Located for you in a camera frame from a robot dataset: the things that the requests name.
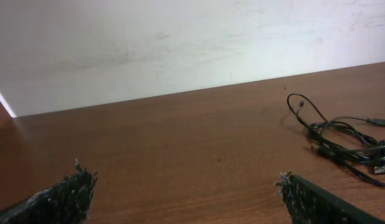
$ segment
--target desk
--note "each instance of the desk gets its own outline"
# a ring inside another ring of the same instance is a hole
[[[98,172],[88,223],[290,223],[273,186],[288,170],[385,220],[385,189],[307,148],[292,92],[327,118],[385,118],[385,63],[16,118],[0,129],[0,208],[74,173],[78,158]]]

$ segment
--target table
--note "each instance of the table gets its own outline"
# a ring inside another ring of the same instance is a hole
[[[288,170],[385,220],[385,189],[310,150],[292,92],[327,118],[385,118],[385,62],[13,119],[0,129],[0,209],[74,173],[78,158],[98,172],[87,223],[290,223],[273,186]],[[320,120],[306,105],[302,116]]]

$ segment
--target white wall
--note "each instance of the white wall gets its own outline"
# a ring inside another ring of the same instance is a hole
[[[385,0],[0,0],[17,116],[385,61]]]

